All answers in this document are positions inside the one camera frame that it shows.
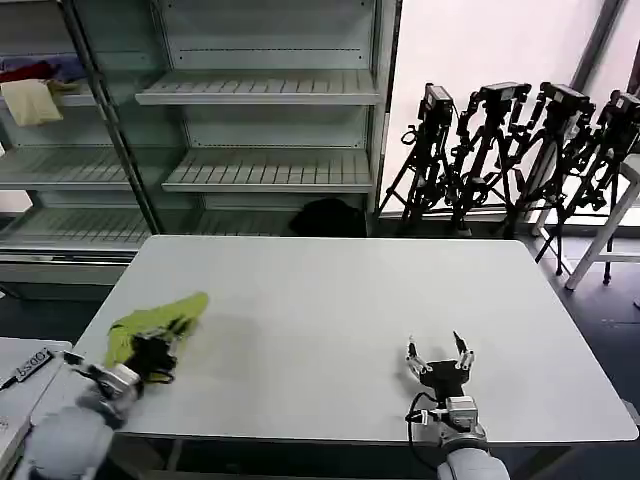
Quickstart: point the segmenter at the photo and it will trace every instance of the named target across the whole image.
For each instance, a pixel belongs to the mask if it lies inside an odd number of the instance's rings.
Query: green fabric
[[[195,328],[198,318],[209,304],[209,296],[198,292],[177,302],[151,310],[136,310],[131,315],[116,321],[109,330],[109,346],[105,366],[111,368],[124,363],[133,353],[131,339],[134,335],[156,328],[166,328],[174,320],[178,325],[186,324],[185,338]]]

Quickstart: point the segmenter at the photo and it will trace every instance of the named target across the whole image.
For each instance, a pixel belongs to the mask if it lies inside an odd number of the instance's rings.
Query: tripod
[[[452,223],[458,231],[468,231],[464,216],[472,208],[484,205],[489,198],[490,191],[493,191],[505,203],[508,210],[513,208],[508,172],[517,162],[514,162],[509,157],[509,150],[514,140],[520,144],[525,143],[527,140],[527,127],[517,125],[516,122],[520,117],[522,105],[526,102],[530,91],[531,85],[529,84],[506,82],[482,87],[479,92],[471,94],[469,106],[460,116],[456,132],[460,136],[460,145],[452,150],[452,154],[455,157],[454,174],[459,178],[459,184],[461,185],[461,192],[459,198],[455,201],[452,217]],[[484,125],[478,128],[473,138],[470,138],[469,120],[477,112],[481,102],[484,102],[486,120]],[[505,123],[505,117],[511,111],[512,106],[513,112],[509,121],[509,136],[505,136],[501,126]],[[469,153],[475,149],[478,142],[480,142],[480,146],[471,169],[462,175],[464,161]],[[500,173],[482,177],[482,169],[494,142],[498,145],[496,167],[500,169]],[[494,188],[500,180],[502,180],[504,195],[501,195]]]
[[[414,125],[401,139],[405,145],[413,145],[411,153],[387,189],[378,215],[392,196],[404,205],[399,233],[406,233],[422,216],[446,195],[454,195],[451,167],[447,162],[445,145],[453,116],[453,99],[447,91],[432,83],[425,86],[425,96],[420,101],[418,119],[422,123],[416,130]],[[440,176],[440,164],[444,177]],[[406,200],[397,192],[398,185],[408,171],[414,172],[411,188]]]
[[[589,97],[564,85],[548,82],[542,83],[540,89],[539,98],[545,102],[550,100],[547,105],[547,118],[543,123],[542,129],[536,132],[524,153],[539,140],[542,140],[540,149],[542,156],[539,155],[534,163],[515,208],[507,212],[504,220],[505,238],[513,238],[518,216],[521,213],[533,210],[534,208],[531,208],[530,205],[534,202],[544,199],[547,205],[542,208],[555,208],[558,212],[558,217],[562,215],[564,205],[562,187],[564,180],[575,166],[582,165],[575,163],[576,152],[583,150],[590,134],[589,119],[593,115],[595,107],[589,102]],[[570,120],[577,114],[581,114],[581,118],[577,123],[578,134],[563,148],[564,131],[567,129]],[[556,162],[551,177],[545,179],[552,166],[553,153],[548,156],[546,162],[540,160],[544,160],[549,151],[555,151]],[[562,226],[557,229],[556,236],[559,242],[557,271],[562,273]]]
[[[611,208],[615,207],[618,197],[618,176],[620,164],[627,157],[640,136],[640,100],[628,94],[615,90],[607,105],[602,110],[598,119],[599,129],[593,135],[591,148],[587,150],[587,162],[596,146],[598,153],[591,163],[586,175],[582,177],[580,186],[567,205],[562,215],[558,215],[558,223],[549,235],[544,246],[536,257],[540,262],[551,242],[561,238],[562,226],[573,215],[578,207],[586,207],[591,204],[595,211],[606,205],[604,191],[611,185]],[[594,179],[598,171],[605,168],[605,172],[594,185]],[[607,251],[613,249],[613,235],[607,242]],[[608,285],[611,281],[611,262],[605,265],[604,281]]]

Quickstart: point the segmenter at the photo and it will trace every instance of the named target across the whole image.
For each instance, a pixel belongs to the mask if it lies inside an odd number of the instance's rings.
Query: red fabric
[[[29,78],[48,80],[55,74],[55,70],[47,62],[38,62],[28,67],[19,68],[12,72],[0,73],[0,83],[17,82]]]

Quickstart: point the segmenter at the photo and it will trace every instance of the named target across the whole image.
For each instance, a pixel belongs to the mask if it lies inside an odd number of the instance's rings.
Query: white shelf
[[[202,214],[194,235],[292,236],[290,211],[207,210]]]
[[[368,193],[364,150],[196,148],[162,184],[171,192]]]
[[[149,184],[162,172],[145,162]],[[113,148],[20,147],[0,156],[0,190],[128,192],[131,186]]]
[[[0,233],[0,250],[137,251],[150,235],[137,208],[32,208]]]
[[[367,70],[173,71],[142,93],[141,105],[373,105],[380,101]]]
[[[77,82],[79,84],[78,89],[73,92],[56,93],[53,96],[53,101],[59,107],[92,107],[96,105],[96,101],[91,93],[91,88],[86,80]],[[2,95],[0,95],[0,108],[7,108],[7,102],[5,102]]]

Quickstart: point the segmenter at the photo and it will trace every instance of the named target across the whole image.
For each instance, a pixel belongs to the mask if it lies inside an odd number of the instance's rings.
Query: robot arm
[[[182,332],[158,329],[133,337],[133,354],[112,369],[88,364],[73,353],[65,361],[94,383],[66,407],[47,416],[27,439],[16,480],[90,480],[109,452],[115,431],[122,427],[142,396],[145,383],[167,383],[176,358],[173,345]]]
[[[422,360],[415,342],[409,340],[409,369],[422,385],[433,388],[437,405],[431,410],[412,408],[406,421],[437,431],[437,446],[447,454],[447,461],[437,468],[440,480],[509,480],[504,464],[489,454],[475,400],[462,388],[469,380],[475,355],[455,332],[454,336],[458,360],[439,362]]]

